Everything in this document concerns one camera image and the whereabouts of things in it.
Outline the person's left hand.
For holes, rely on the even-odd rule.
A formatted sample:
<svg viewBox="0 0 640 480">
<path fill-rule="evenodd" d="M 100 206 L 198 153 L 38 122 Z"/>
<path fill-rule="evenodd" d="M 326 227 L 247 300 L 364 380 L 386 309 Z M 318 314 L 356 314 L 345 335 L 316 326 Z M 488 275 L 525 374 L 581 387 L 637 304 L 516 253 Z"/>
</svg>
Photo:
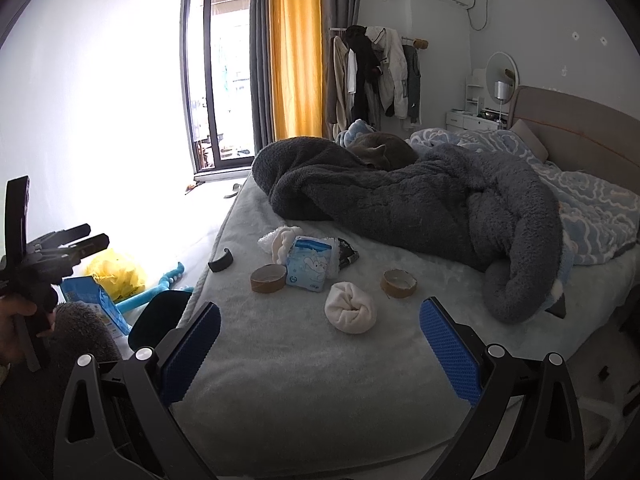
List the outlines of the person's left hand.
<svg viewBox="0 0 640 480">
<path fill-rule="evenodd" d="M 0 299 L 0 362 L 2 366 L 13 365 L 24 359 L 16 319 L 31 316 L 37 306 L 21 296 L 3 296 Z"/>
</svg>

